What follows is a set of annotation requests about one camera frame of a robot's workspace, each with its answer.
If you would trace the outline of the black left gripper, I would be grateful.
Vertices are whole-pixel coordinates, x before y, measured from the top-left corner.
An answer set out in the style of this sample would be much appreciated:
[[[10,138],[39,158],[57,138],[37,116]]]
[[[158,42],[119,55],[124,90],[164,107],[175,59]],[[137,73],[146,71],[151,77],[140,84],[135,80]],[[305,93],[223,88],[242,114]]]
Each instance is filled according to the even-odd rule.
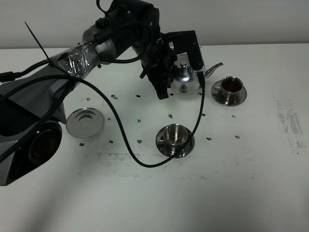
[[[148,76],[160,100],[169,97],[174,72],[175,58],[169,55],[166,36],[161,33],[159,25],[159,9],[142,0],[114,0],[108,9],[109,23],[115,22],[116,16],[125,21],[138,21],[131,24],[137,27],[138,39],[132,44],[133,50],[140,57],[143,71],[140,78]]]

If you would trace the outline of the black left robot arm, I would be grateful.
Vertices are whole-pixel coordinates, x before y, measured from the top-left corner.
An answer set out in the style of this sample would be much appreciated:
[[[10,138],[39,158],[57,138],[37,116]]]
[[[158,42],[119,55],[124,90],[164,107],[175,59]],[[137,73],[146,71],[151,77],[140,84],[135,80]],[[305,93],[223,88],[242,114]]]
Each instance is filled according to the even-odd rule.
[[[168,97],[172,60],[159,10],[141,0],[114,0],[82,43],[23,72],[0,75],[0,184],[46,163],[58,150],[63,101],[101,64],[141,61],[159,99]]]

